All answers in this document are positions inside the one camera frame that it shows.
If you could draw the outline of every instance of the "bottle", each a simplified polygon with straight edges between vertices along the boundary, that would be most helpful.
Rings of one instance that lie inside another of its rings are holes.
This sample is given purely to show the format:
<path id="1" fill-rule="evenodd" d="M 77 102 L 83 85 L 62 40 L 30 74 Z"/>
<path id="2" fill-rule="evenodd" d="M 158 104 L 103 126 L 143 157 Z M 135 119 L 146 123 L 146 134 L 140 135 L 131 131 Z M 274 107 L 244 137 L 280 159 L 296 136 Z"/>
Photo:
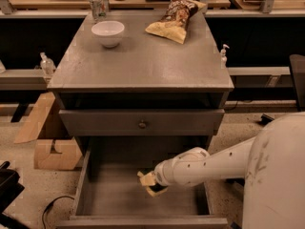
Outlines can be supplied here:
<path id="1" fill-rule="evenodd" d="M 106 17 L 106 8 L 104 0 L 90 0 L 92 17 L 97 23 L 101 18 Z"/>
<path id="2" fill-rule="evenodd" d="M 41 61 L 40 61 L 40 67 L 45 75 L 45 80 L 49 81 L 51 77 L 53 76 L 56 67 L 54 65 L 54 62 L 46 56 L 44 52 L 40 52 Z"/>
<path id="3" fill-rule="evenodd" d="M 221 68 L 225 68 L 226 64 L 227 64 L 227 56 L 226 56 L 226 52 L 229 49 L 229 46 L 227 44 L 223 44 L 222 45 L 222 50 L 220 51 L 220 55 L 221 55 Z"/>

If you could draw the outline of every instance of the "cardboard box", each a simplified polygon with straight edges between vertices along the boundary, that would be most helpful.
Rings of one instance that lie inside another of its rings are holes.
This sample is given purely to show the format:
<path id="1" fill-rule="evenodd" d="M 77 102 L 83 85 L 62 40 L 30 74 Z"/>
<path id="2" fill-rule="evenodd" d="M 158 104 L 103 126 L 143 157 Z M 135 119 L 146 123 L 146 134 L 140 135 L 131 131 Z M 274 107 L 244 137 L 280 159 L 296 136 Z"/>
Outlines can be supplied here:
<path id="1" fill-rule="evenodd" d="M 68 136 L 59 109 L 53 93 L 41 94 L 14 140 L 36 141 L 35 169 L 72 170 L 82 156 L 77 142 Z"/>
<path id="2" fill-rule="evenodd" d="M 34 168 L 47 170 L 73 170 L 82 156 L 74 139 L 36 141 Z"/>

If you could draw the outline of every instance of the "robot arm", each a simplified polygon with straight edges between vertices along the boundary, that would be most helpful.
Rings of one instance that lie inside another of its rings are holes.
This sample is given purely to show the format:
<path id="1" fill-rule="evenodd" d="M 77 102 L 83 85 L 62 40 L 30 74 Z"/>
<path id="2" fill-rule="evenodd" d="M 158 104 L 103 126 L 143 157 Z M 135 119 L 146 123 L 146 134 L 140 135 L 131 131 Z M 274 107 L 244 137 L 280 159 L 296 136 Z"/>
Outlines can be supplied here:
<path id="1" fill-rule="evenodd" d="M 202 148 L 193 148 L 156 165 L 153 172 L 140 179 L 141 183 L 195 186 L 207 179 L 244 177 L 253 142 L 251 138 L 211 156 Z"/>

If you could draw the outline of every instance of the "drawer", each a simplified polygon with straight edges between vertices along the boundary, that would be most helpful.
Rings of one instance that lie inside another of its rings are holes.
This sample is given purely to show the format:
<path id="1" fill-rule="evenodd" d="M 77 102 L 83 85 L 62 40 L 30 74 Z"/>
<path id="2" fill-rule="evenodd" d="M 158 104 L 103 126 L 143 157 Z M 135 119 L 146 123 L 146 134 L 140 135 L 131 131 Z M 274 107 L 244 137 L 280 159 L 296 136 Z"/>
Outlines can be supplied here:
<path id="1" fill-rule="evenodd" d="M 223 110 L 61 110 L 70 135 L 215 135 Z"/>
<path id="2" fill-rule="evenodd" d="M 57 228 L 225 228 L 204 183 L 171 186 L 152 198 L 138 180 L 138 170 L 153 169 L 190 145 L 186 136 L 91 137 L 70 220 Z"/>

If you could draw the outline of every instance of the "chip bag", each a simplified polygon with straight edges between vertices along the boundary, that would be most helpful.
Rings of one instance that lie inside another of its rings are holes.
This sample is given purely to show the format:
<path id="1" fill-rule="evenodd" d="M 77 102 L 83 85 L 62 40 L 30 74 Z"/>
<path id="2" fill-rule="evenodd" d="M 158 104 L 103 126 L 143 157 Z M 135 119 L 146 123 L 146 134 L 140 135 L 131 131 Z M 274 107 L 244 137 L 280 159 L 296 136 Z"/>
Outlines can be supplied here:
<path id="1" fill-rule="evenodd" d="M 195 0 L 171 0 L 166 14 L 159 21 L 151 23 L 145 31 L 183 44 L 190 18 L 205 6 Z"/>

